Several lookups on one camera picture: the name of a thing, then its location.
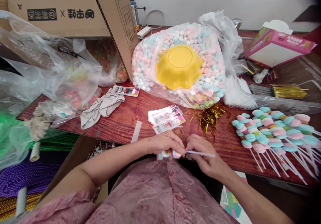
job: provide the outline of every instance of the gold tinsel roll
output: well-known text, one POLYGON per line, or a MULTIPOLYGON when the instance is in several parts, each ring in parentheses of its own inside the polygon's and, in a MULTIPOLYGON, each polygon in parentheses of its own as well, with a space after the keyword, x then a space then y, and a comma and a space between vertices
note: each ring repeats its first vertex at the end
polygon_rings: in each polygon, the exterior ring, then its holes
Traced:
MULTIPOLYGON (((30 211, 37 204, 42 192, 27 195, 26 211, 30 211)), ((0 197, 0 221, 4 221, 16 213, 17 197, 0 197)))
POLYGON ((200 127, 203 130, 203 135, 206 136, 207 131, 209 131, 214 138, 215 138, 214 134, 216 131, 217 118, 221 117, 225 112, 228 113, 228 111, 225 109, 224 106, 222 106, 222 104, 215 104, 212 107, 206 110, 203 110, 203 112, 201 113, 199 113, 197 110, 192 110, 192 111, 194 112, 194 115, 192 116, 190 122, 195 116, 199 117, 200 127))

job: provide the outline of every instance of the yellow plastic bowl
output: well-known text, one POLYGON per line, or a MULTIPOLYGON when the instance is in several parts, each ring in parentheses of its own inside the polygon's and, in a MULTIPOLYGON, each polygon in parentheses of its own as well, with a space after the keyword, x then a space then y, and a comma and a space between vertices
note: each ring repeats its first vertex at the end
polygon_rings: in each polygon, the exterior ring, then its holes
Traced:
POLYGON ((202 59, 189 45, 178 44, 162 53, 157 63, 157 79, 167 88, 190 88, 201 77, 202 59))

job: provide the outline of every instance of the gold tinsel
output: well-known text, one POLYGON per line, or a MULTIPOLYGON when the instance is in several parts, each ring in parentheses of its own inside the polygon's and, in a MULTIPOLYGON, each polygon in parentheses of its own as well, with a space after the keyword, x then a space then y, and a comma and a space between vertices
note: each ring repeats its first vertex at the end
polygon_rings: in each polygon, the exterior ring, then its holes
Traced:
POLYGON ((203 135, 206 136, 207 131, 209 131, 213 137, 215 137, 214 133, 216 131, 217 118, 221 117, 225 112, 228 113, 222 104, 215 104, 212 107, 203 110, 201 113, 199 113, 197 110, 192 111, 194 112, 194 115, 192 116, 190 122, 195 116, 199 117, 200 127, 203 130, 203 135))
MULTIPOLYGON (((26 211, 30 211, 37 204, 42 192, 27 195, 26 211)), ((16 213, 16 197, 0 197, 0 221, 4 221, 16 213)))
POLYGON ((303 99, 308 95, 305 90, 309 90, 301 89, 299 86, 295 85, 272 84, 271 86, 274 91, 275 97, 286 99, 303 99))

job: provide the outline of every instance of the pink candy box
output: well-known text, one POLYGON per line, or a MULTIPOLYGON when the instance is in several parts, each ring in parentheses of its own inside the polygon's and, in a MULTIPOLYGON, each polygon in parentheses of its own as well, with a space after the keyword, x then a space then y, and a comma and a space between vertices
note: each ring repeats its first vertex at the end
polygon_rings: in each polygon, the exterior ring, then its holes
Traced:
POLYGON ((282 21, 264 23, 246 57, 264 67, 272 68, 306 55, 316 46, 314 42, 291 33, 292 30, 282 21))

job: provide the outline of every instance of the pink box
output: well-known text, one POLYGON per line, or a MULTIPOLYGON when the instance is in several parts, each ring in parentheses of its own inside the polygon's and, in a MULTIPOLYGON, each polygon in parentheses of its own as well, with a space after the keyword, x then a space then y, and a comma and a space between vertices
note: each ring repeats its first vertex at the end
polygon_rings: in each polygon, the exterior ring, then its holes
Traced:
POLYGON ((263 27, 246 58, 272 68, 310 53, 314 46, 314 42, 263 27))

